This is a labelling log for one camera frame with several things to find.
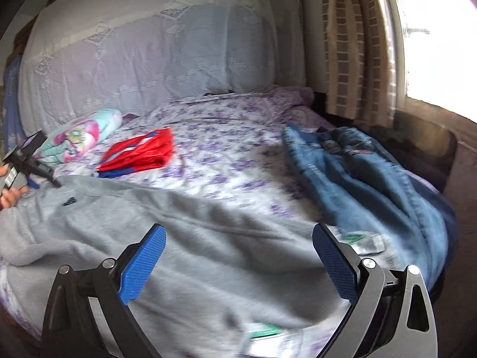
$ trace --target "denim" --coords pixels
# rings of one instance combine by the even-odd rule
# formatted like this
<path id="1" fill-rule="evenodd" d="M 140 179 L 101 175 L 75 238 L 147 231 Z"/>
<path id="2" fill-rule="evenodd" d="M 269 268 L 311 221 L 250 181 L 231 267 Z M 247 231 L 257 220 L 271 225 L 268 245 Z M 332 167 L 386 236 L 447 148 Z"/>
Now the denim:
<path id="1" fill-rule="evenodd" d="M 449 265 L 454 258 L 454 254 L 459 246 L 459 226 L 457 224 L 457 215 L 450 202 L 439 191 L 430 189 L 419 180 L 409 177 L 414 189 L 433 205 L 440 212 L 444 219 L 445 229 L 447 230 L 447 239 L 449 248 L 447 250 L 447 259 L 445 264 Z"/>
<path id="2" fill-rule="evenodd" d="M 342 232 L 385 234 L 406 265 L 420 268 L 430 290 L 445 264 L 447 231 L 399 163 L 355 128 L 308 133 L 289 125 L 282 139 L 289 166 L 317 202 L 323 222 Z"/>
<path id="3" fill-rule="evenodd" d="M 3 98 L 3 139 L 8 152 L 26 140 L 18 110 L 18 78 L 20 76 L 21 54 L 7 66 L 3 74 L 5 97 Z"/>

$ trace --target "folded fabric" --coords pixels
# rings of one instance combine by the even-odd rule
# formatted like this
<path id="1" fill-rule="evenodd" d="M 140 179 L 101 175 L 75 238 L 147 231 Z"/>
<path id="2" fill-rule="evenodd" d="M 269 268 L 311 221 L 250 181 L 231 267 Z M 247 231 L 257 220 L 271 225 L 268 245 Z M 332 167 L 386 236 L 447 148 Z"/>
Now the folded fabric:
<path id="1" fill-rule="evenodd" d="M 70 162 L 108 137 L 121 122 L 121 112 L 116 109 L 101 109 L 71 120 L 50 133 L 35 158 L 47 165 Z"/>
<path id="2" fill-rule="evenodd" d="M 430 290 L 442 271 L 448 238 L 440 212 L 416 192 L 399 163 L 355 128 L 306 133 L 284 128 L 285 156 L 323 211 L 343 231 L 386 234 Z"/>
<path id="3" fill-rule="evenodd" d="M 100 178 L 116 178 L 133 172 L 161 168 L 174 152 L 170 128 L 156 129 L 147 135 L 114 144 L 102 157 Z"/>
<path id="4" fill-rule="evenodd" d="M 2 132 L 5 152 L 21 145 L 27 139 L 21 125 L 20 111 L 18 110 L 18 77 L 20 76 L 21 58 L 22 54 L 18 54 L 6 67 L 3 74 L 5 96 L 3 97 L 2 107 Z"/>
<path id="5" fill-rule="evenodd" d="M 417 175 L 409 175 L 409 180 L 413 184 L 414 189 L 420 196 L 433 205 L 444 219 L 445 228 L 447 229 L 447 240 L 449 242 L 445 264 L 449 265 L 459 246 L 459 226 L 457 224 L 456 212 L 444 195 L 437 191 L 432 185 L 430 188 L 422 182 L 422 179 L 417 179 L 416 176 Z"/>

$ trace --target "floral bedsheet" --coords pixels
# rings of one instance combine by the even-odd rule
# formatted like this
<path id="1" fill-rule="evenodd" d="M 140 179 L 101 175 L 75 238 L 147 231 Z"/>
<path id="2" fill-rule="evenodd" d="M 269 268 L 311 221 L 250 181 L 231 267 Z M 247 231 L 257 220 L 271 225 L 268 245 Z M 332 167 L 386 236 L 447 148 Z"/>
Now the floral bedsheet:
<path id="1" fill-rule="evenodd" d="M 136 118 L 55 175 L 95 175 L 102 155 L 118 141 L 170 126 L 175 154 L 165 168 L 116 178 L 219 199 L 258 213 L 317 220 L 319 215 L 287 170 L 283 125 L 332 127 L 314 113 L 309 88 L 275 87 L 265 93 L 210 95 L 159 106 Z"/>

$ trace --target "beige curtain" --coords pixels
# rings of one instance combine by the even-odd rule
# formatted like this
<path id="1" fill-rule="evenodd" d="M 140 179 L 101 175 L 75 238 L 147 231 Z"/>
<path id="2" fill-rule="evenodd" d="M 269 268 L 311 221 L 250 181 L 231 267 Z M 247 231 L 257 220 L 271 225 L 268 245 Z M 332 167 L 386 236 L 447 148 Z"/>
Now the beige curtain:
<path id="1" fill-rule="evenodd" d="M 387 0 L 323 0 L 328 113 L 391 127 L 396 107 L 394 32 Z"/>

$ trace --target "metal bolt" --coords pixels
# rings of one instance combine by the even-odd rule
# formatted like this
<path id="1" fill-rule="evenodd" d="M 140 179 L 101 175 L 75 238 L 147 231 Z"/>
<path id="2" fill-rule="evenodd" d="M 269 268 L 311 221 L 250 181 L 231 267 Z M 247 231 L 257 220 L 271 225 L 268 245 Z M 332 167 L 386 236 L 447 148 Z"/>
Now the metal bolt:
<path id="1" fill-rule="evenodd" d="M 104 269 L 111 269 L 114 264 L 116 264 L 116 261 L 113 258 L 106 258 L 102 265 Z"/>
<path id="2" fill-rule="evenodd" d="M 417 267 L 416 265 L 409 265 L 407 267 L 407 270 L 409 272 L 411 272 L 412 274 L 419 274 L 421 271 L 419 270 L 419 267 Z"/>
<path id="3" fill-rule="evenodd" d="M 373 269 L 374 267 L 376 267 L 376 263 L 371 258 L 365 258 L 363 260 L 363 265 L 369 269 Z"/>
<path id="4" fill-rule="evenodd" d="M 68 265 L 60 266 L 60 269 L 58 269 L 58 272 L 60 272 L 60 274 L 67 274 L 69 271 L 70 267 Z"/>

